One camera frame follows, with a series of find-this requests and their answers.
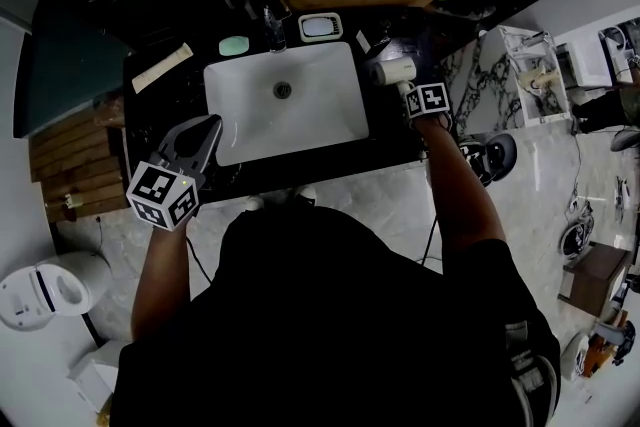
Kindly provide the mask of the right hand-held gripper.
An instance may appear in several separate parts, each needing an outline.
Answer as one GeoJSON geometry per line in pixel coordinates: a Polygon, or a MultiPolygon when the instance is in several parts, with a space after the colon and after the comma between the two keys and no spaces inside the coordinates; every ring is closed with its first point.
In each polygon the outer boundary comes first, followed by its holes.
{"type": "Polygon", "coordinates": [[[401,85],[409,119],[431,117],[449,111],[449,98],[442,82],[418,86],[410,82],[402,82],[401,85]]]}

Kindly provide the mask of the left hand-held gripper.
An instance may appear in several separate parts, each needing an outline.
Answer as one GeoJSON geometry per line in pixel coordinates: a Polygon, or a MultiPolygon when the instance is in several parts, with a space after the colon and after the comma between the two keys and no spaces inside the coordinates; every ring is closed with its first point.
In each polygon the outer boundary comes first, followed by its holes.
{"type": "Polygon", "coordinates": [[[126,197],[142,221],[166,231],[175,231],[200,206],[199,189],[205,183],[204,169],[215,154],[223,133],[217,114],[198,116],[170,129],[158,150],[142,161],[132,177],[126,197]],[[181,157],[177,138],[191,128],[211,123],[198,151],[181,157]]]}

